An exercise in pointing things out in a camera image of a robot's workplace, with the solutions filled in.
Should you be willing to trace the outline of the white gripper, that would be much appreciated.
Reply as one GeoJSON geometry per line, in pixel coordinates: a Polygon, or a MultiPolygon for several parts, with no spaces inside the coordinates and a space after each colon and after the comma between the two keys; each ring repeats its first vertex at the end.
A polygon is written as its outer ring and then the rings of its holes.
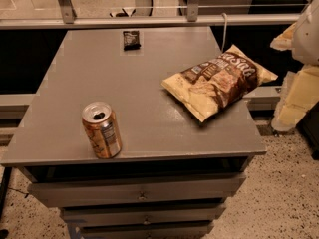
{"type": "Polygon", "coordinates": [[[297,73],[288,71],[281,86],[271,126],[276,131],[290,131],[319,102],[319,0],[313,0],[296,24],[274,38],[270,47],[292,49],[295,60],[309,64],[297,73]]]}

